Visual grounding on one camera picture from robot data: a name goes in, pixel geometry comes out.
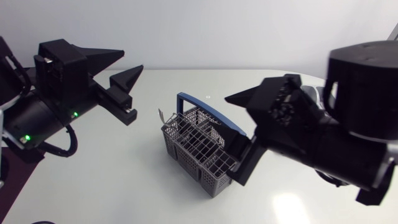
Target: black cable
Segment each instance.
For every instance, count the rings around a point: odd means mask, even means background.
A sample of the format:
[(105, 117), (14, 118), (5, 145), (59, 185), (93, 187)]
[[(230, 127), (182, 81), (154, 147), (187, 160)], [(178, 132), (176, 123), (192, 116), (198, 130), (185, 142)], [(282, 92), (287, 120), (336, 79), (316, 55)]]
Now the black cable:
[(25, 97), (28, 92), (30, 92), (30, 88), (32, 87), (32, 82), (30, 81), (30, 78), (28, 74), (26, 73), (25, 69), (22, 67), (22, 65), (18, 62), (18, 60), (13, 56), (13, 55), (8, 55), (8, 58), (13, 62), (15, 67), (18, 69), (18, 72), (24, 77), (25, 80), (25, 87), (22, 90), (21, 93), (21, 98)]
[(324, 174), (324, 173), (322, 173), (320, 171), (316, 170), (316, 172), (323, 180), (325, 180), (326, 182), (331, 183), (333, 185), (336, 185), (336, 187), (348, 185), (348, 183), (346, 183), (346, 182), (344, 182), (342, 180), (336, 179), (334, 177), (331, 177), (329, 175), (326, 175), (326, 174)]
[(41, 143), (38, 146), (38, 148), (45, 152), (54, 154), (56, 156), (61, 156), (61, 157), (72, 156), (77, 150), (77, 137), (76, 137), (75, 131), (73, 130), (73, 128), (70, 125), (66, 125), (65, 127), (67, 128), (67, 130), (68, 130), (67, 133), (69, 133), (69, 136), (70, 136), (69, 150), (63, 150), (63, 149), (61, 149), (57, 146), (53, 146), (47, 142)]

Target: white wall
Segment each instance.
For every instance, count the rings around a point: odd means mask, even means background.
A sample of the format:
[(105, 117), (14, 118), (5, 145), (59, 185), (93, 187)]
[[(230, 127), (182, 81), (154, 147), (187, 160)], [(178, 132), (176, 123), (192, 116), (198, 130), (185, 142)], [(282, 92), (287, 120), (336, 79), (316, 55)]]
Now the white wall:
[(124, 49), (112, 69), (274, 68), (323, 77), (328, 52), (385, 40), (396, 0), (1, 0), (0, 35), (23, 65), (38, 43)]

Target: gray plastic basket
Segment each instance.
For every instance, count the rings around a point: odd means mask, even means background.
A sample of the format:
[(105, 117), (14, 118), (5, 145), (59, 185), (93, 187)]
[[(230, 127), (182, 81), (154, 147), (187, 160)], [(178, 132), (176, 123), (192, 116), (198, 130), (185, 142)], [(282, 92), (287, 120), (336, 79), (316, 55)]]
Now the gray plastic basket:
[[(178, 94), (177, 102), (182, 98), (187, 100), (187, 96), (189, 95), (184, 93)], [(167, 152), (212, 197), (215, 197), (232, 183), (226, 171), (232, 169), (236, 161), (224, 152), (224, 139), (214, 130), (211, 123), (233, 128), (236, 126), (233, 126), (230, 120), (226, 123), (224, 116), (217, 114), (213, 108), (204, 106), (204, 103), (198, 99), (189, 96), (187, 101), (197, 106), (186, 112), (173, 114), (161, 129)]]

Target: table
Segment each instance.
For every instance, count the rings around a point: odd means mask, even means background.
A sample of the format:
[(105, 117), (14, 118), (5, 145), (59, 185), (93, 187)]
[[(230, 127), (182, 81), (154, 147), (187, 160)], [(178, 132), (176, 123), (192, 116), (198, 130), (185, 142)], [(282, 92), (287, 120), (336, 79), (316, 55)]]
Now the table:
[[(104, 71), (95, 80), (107, 87), (117, 72)], [(313, 169), (266, 152), (245, 187), (233, 183), (211, 198), (167, 154), (158, 108), (171, 116), (177, 93), (204, 101), (251, 137), (250, 116), (223, 98), (285, 73), (144, 70), (131, 92), (137, 120), (125, 126), (97, 106), (73, 122), (77, 153), (46, 154), (4, 223), (395, 223), (397, 173), (382, 205), (366, 207), (355, 201), (357, 187), (336, 188)], [(323, 85), (307, 75), (302, 81)], [(67, 148), (69, 138), (61, 130), (49, 142)]]

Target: blue handle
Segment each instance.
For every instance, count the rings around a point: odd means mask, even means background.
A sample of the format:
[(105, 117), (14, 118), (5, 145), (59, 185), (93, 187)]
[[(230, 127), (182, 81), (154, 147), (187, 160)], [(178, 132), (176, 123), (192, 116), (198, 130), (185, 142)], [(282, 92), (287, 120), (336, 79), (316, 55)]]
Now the blue handle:
[(219, 121), (222, 125), (225, 125), (233, 130), (236, 130), (237, 132), (239, 132), (240, 134), (242, 134), (244, 136), (246, 135), (246, 133), (242, 129), (240, 129), (236, 124), (234, 124), (226, 116), (222, 115), (220, 112), (218, 112), (211, 106), (207, 105), (206, 103), (204, 103), (186, 93), (177, 94), (177, 113), (183, 114), (184, 100), (201, 108), (202, 110), (206, 111), (208, 114), (210, 114), (212, 117), (214, 117), (217, 121)]

